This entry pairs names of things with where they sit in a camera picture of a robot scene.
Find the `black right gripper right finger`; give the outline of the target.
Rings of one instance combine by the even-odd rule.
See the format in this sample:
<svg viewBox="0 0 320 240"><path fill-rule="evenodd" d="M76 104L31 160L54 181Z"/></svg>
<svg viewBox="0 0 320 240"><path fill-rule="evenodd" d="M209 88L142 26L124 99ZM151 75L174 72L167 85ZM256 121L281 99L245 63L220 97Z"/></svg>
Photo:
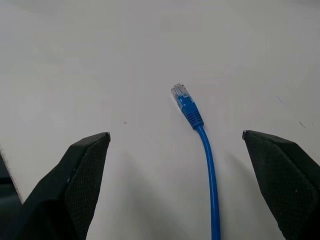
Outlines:
<svg viewBox="0 0 320 240"><path fill-rule="evenodd" d="M320 240L320 165L295 142L245 130L260 192L286 240Z"/></svg>

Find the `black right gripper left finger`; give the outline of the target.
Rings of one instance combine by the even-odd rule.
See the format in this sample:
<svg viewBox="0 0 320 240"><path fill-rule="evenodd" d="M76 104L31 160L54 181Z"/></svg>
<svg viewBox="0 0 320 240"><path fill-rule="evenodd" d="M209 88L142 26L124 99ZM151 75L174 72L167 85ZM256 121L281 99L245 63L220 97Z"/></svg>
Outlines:
<svg viewBox="0 0 320 240"><path fill-rule="evenodd" d="M86 240L98 202L108 132L72 144L32 190L0 240Z"/></svg>

